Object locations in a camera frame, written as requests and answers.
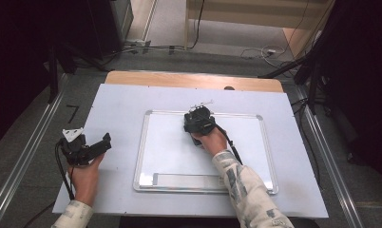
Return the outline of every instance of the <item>patterned sleeve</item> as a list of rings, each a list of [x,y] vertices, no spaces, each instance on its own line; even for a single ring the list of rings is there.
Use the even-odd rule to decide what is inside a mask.
[[[241,228],[294,227],[277,209],[253,169],[241,165],[229,150],[218,153],[212,162],[224,178]]]
[[[51,228],[85,228],[93,215],[93,209],[77,200],[72,200],[65,212]]]

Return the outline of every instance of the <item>human hand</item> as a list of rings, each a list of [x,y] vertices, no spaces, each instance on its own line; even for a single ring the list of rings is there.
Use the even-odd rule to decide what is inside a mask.
[[[99,181],[99,164],[105,154],[95,158],[87,166],[69,166],[68,173],[75,187],[75,200],[88,206],[93,206],[97,194],[97,183]]]
[[[224,135],[215,127],[208,135],[204,136],[199,133],[191,134],[194,139],[201,141],[203,148],[212,156],[220,151],[227,149],[227,141]]]

